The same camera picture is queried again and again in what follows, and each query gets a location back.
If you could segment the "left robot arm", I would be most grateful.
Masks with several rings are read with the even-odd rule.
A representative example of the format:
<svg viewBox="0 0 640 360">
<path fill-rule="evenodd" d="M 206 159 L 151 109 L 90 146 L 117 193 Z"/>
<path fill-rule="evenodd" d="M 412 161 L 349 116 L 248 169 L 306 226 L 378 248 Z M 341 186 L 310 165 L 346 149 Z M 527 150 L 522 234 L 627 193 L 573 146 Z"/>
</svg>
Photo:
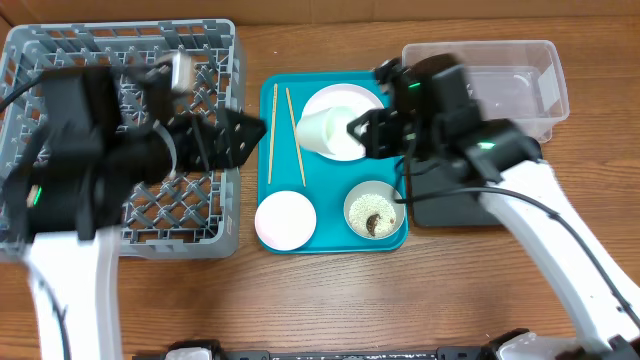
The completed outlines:
<svg viewBox="0 0 640 360">
<path fill-rule="evenodd" d="M 179 113 L 195 69 L 174 52 L 152 64 L 43 71 L 48 118 L 4 179 L 8 237 L 21 247 L 49 359 L 118 359 L 122 207 L 139 184 L 242 166 L 264 121 L 221 109 Z"/>
</svg>

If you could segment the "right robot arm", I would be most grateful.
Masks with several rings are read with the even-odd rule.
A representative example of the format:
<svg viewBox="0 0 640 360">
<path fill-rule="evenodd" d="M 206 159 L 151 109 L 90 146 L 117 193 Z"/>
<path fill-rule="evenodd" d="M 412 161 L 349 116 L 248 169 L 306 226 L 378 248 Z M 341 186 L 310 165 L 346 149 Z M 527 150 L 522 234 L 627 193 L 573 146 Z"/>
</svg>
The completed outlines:
<svg viewBox="0 0 640 360">
<path fill-rule="evenodd" d="M 430 160 L 472 194 L 518 240 L 568 313 L 572 339 L 510 331 L 482 346 L 482 359 L 635 359 L 639 288 L 576 212 L 535 141 L 511 120 L 486 120 L 451 54 L 374 70 L 391 97 L 347 130 L 372 159 Z"/>
</svg>

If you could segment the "white paper cup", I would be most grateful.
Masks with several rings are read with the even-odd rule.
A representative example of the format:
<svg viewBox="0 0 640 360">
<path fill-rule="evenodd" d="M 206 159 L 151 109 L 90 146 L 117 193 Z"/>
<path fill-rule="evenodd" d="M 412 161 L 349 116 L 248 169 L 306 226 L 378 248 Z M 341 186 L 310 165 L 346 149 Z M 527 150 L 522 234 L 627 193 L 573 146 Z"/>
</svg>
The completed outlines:
<svg viewBox="0 0 640 360">
<path fill-rule="evenodd" d="M 336 161 L 353 161 L 365 156 L 364 146 L 348 132 L 347 125 L 358 115 L 346 106 L 303 115 L 296 127 L 299 145 Z"/>
</svg>

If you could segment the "grey bowl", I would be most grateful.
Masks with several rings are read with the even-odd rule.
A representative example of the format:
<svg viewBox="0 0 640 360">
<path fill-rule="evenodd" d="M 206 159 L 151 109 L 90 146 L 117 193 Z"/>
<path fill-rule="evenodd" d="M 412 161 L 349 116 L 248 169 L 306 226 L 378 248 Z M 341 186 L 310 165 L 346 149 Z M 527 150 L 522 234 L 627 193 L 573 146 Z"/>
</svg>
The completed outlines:
<svg viewBox="0 0 640 360">
<path fill-rule="evenodd" d="M 356 233 L 348 223 L 348 210 L 350 205 L 360 196 L 364 194 L 378 194 L 387 199 L 393 206 L 398 215 L 399 224 L 394 227 L 394 231 L 384 238 L 372 239 L 361 236 Z M 407 210 L 402 204 L 395 202 L 400 193 L 390 184 L 377 180 L 370 180 L 356 185 L 346 196 L 344 202 L 344 218 L 351 231 L 360 239 L 365 241 L 382 242 L 382 241 L 404 241 L 408 232 Z"/>
</svg>

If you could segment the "white rice pile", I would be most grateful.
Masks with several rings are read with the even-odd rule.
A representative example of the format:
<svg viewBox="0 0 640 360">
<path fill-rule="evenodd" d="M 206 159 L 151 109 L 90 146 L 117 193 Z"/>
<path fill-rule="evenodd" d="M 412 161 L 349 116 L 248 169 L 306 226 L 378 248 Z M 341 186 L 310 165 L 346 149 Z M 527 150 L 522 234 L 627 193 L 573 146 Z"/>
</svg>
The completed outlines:
<svg viewBox="0 0 640 360">
<path fill-rule="evenodd" d="M 375 238 L 371 237 L 366 230 L 366 220 L 373 214 L 381 216 Z M 392 204 L 378 194 L 364 194 L 358 197 L 349 207 L 347 220 L 356 233 L 372 239 L 387 237 L 399 224 L 398 215 Z"/>
</svg>

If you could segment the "brown food piece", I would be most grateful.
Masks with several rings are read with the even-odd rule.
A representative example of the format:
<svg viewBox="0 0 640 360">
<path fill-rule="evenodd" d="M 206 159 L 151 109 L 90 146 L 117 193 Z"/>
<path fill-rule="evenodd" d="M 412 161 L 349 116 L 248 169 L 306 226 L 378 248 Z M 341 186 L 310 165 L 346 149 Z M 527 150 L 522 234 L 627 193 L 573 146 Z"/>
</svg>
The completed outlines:
<svg viewBox="0 0 640 360">
<path fill-rule="evenodd" d="M 377 237 L 377 226 L 381 216 L 379 214 L 373 214 L 366 220 L 366 230 L 373 238 Z"/>
</svg>

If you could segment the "wooden chopstick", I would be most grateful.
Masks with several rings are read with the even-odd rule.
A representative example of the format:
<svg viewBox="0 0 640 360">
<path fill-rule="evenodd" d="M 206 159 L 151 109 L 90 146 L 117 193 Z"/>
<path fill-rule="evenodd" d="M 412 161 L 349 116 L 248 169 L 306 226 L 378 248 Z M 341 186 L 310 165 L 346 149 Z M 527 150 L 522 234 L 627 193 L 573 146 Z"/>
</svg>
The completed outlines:
<svg viewBox="0 0 640 360">
<path fill-rule="evenodd" d="M 297 160 L 298 160 L 298 165 L 299 165 L 299 170 L 300 170 L 300 175 L 301 175 L 301 181 L 302 181 L 303 186 L 306 187 L 306 175 L 305 175 L 304 163 L 303 163 L 303 159 L 302 159 L 302 155 L 301 155 L 301 148 L 300 148 L 298 135 L 297 135 L 297 122 L 296 122 L 296 118 L 295 118 L 291 92 L 290 92 L 290 89 L 288 87 L 285 89 L 285 93 L 286 93 L 286 97 L 287 97 L 287 104 L 288 104 L 289 115 L 290 115 L 290 119 L 291 119 L 291 126 L 292 126 L 293 138 L 294 138 L 294 142 L 295 142 L 295 148 L 296 148 Z"/>
<path fill-rule="evenodd" d="M 268 168 L 268 184 L 272 183 L 273 174 L 273 160 L 274 160 L 274 148 L 275 148 L 275 132 L 277 121 L 277 105 L 278 104 L 278 84 L 273 85 L 273 98 L 272 98 L 272 112 L 271 112 L 271 128 L 270 128 L 270 142 L 269 142 L 269 168 Z"/>
</svg>

